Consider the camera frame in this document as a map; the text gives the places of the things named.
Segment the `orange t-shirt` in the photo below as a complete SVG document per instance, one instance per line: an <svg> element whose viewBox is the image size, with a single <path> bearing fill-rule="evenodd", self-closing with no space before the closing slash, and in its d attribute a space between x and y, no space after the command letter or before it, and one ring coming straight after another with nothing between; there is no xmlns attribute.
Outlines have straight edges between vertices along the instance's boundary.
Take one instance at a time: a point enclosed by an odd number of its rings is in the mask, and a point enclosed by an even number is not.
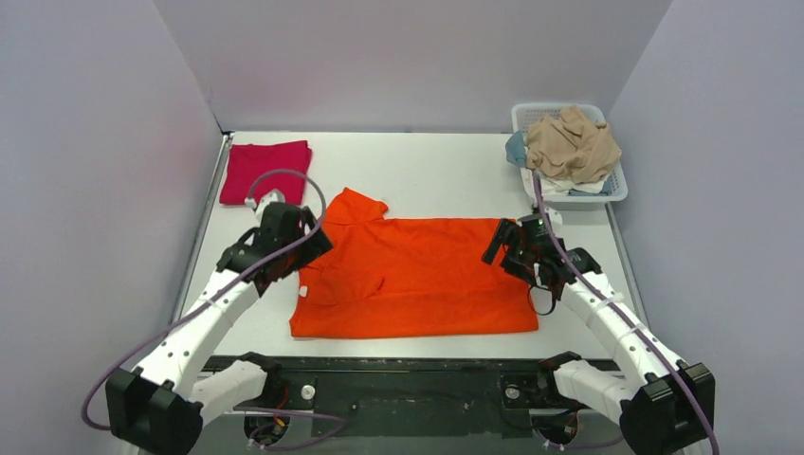
<svg viewBox="0 0 804 455"><path fill-rule="evenodd" d="M299 273L296 338L370 339L534 332L529 286L485 264L493 218L387 217L345 188L322 227L333 247Z"/></svg>

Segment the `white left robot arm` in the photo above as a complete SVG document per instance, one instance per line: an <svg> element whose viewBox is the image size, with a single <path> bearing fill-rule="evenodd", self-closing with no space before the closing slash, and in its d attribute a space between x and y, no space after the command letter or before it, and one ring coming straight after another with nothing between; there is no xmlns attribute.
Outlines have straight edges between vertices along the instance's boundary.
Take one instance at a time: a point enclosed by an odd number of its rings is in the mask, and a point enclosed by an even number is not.
<svg viewBox="0 0 804 455"><path fill-rule="evenodd" d="M332 247L309 208L263 202L255 215L257 225L224 250L185 320L132 370L110 374L105 397L117 438L152 454L187 454L208 423L240 403L269 408L282 398L283 381L259 355L198 377L237 319L272 283Z"/></svg>

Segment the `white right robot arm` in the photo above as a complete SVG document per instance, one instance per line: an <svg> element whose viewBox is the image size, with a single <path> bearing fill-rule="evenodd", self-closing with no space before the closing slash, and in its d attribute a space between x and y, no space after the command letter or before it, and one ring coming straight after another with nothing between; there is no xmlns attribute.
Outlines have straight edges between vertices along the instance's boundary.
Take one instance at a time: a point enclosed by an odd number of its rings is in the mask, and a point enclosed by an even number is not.
<svg viewBox="0 0 804 455"><path fill-rule="evenodd" d="M704 364L689 364L633 314L599 263L583 248L565 249L538 214L502 219L482 257L551 294L572 311L611 356L620 373L606 373L566 352L543 361L539 400L557 407L570 399L618 425L635 454L718 454L714 434L716 381Z"/></svg>

